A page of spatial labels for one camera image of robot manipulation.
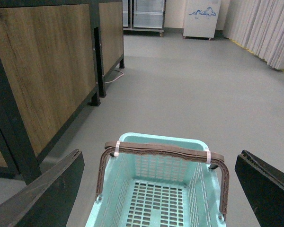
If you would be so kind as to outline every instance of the white freezer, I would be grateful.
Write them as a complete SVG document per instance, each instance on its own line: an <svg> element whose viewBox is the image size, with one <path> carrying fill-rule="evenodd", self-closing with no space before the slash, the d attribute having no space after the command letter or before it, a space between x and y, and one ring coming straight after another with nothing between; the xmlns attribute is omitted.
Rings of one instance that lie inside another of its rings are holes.
<svg viewBox="0 0 284 227"><path fill-rule="evenodd" d="M213 38L221 0L187 0L183 36Z"/></svg>

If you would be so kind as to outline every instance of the white curtain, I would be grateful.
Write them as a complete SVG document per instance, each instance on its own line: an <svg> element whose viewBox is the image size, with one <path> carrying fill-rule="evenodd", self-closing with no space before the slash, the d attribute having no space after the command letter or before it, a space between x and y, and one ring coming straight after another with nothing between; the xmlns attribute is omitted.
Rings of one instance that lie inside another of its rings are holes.
<svg viewBox="0 0 284 227"><path fill-rule="evenodd" d="M231 0L223 34L284 70L284 0Z"/></svg>

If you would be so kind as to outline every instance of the basket handle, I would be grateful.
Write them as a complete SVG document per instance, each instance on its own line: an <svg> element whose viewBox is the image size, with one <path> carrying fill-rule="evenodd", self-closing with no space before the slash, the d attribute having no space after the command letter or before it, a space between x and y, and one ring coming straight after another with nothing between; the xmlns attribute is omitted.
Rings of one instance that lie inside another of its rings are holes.
<svg viewBox="0 0 284 227"><path fill-rule="evenodd" d="M102 193L104 172L106 167L107 156L115 152L117 142L107 142L105 144L105 151L103 152L100 160L96 199ZM161 155L181 158L186 161L192 162L207 162L207 153L199 150L191 150L186 148L180 148L171 145L163 144L142 144L142 143L119 143L119 152L135 155ZM216 169L219 167L222 172L221 180L221 194L220 194L220 207L219 210L226 220L227 202L228 202L228 190L229 190L229 171L224 163L224 156L211 152L211 165L210 169Z"/></svg>

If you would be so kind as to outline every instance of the cable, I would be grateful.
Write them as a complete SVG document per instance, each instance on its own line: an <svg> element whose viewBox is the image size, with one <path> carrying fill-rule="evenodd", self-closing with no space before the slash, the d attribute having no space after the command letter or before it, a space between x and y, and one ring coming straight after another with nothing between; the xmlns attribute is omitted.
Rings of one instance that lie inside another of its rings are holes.
<svg viewBox="0 0 284 227"><path fill-rule="evenodd" d="M112 81L105 82L105 84L109 84L109 83L115 82L117 79L119 79L119 78L121 78L122 76L124 76L124 73L123 73L123 72L121 72L121 73L122 73L122 74L121 74L120 76L118 76L117 78L115 78L115 79L112 80Z"/></svg>

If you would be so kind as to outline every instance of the refrigerator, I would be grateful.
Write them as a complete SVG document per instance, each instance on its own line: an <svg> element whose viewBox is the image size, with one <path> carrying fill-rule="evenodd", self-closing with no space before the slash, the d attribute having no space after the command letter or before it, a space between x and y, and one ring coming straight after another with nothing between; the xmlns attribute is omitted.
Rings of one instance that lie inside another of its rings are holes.
<svg viewBox="0 0 284 227"><path fill-rule="evenodd" d="M166 0L123 0L123 27L131 31L164 32Z"/></svg>
<svg viewBox="0 0 284 227"><path fill-rule="evenodd" d="M213 38L221 0L186 0L183 37Z"/></svg>

